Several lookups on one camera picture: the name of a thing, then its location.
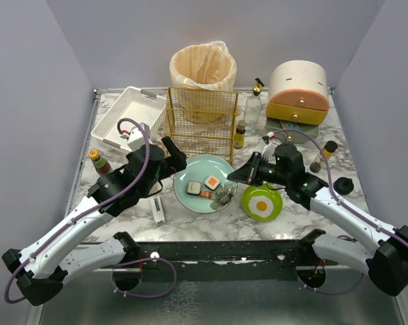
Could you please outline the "light blue flower plate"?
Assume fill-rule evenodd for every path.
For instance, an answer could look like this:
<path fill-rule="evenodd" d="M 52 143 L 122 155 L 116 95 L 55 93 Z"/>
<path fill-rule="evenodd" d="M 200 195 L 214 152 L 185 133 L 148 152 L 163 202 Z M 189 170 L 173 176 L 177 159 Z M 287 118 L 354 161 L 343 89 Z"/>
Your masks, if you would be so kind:
<path fill-rule="evenodd" d="M 225 209 L 237 193 L 237 182 L 228 179 L 234 171 L 223 158 L 199 154 L 186 159 L 186 168 L 174 176 L 174 194 L 182 206 L 196 213 Z"/>

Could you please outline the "green fried egg plate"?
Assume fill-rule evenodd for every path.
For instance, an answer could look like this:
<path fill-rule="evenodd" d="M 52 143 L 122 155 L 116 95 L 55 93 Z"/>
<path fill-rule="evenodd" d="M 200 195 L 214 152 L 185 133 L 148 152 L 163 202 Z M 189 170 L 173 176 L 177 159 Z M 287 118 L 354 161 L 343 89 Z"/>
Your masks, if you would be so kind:
<path fill-rule="evenodd" d="M 256 221 L 275 220 L 283 210 L 281 190 L 267 183 L 259 187 L 248 186 L 241 200 L 244 212 Z"/>

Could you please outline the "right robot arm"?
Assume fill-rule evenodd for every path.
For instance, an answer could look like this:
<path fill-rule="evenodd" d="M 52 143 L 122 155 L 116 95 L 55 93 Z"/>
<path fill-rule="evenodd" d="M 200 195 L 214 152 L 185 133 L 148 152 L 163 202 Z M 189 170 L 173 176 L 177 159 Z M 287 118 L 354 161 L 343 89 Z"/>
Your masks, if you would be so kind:
<path fill-rule="evenodd" d="M 293 202 L 327 218 L 355 239 L 349 242 L 318 231 L 310 243 L 317 258 L 358 270 L 383 293 L 399 295 L 408 286 L 408 226 L 394 227 L 336 194 L 326 181 L 305 170 L 303 156 L 293 144 L 278 145 L 274 155 L 276 161 L 271 163 L 254 152 L 227 178 L 251 186 L 283 186 Z"/>

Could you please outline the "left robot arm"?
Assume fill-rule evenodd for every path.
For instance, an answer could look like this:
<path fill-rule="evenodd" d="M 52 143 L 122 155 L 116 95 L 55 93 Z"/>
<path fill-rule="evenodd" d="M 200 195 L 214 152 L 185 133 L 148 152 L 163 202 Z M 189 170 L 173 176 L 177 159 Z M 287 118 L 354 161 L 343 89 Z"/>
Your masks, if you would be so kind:
<path fill-rule="evenodd" d="M 145 141 L 126 156 L 126 164 L 100 176 L 76 208 L 46 235 L 26 248 L 11 248 L 3 254 L 12 274 L 4 292 L 7 303 L 42 305 L 87 272 L 145 263 L 139 245 L 127 232 L 118 232 L 92 248 L 76 248 L 92 232 L 149 198 L 155 184 L 185 170 L 185 153 L 168 136 L 162 142 L 164 148 Z"/>

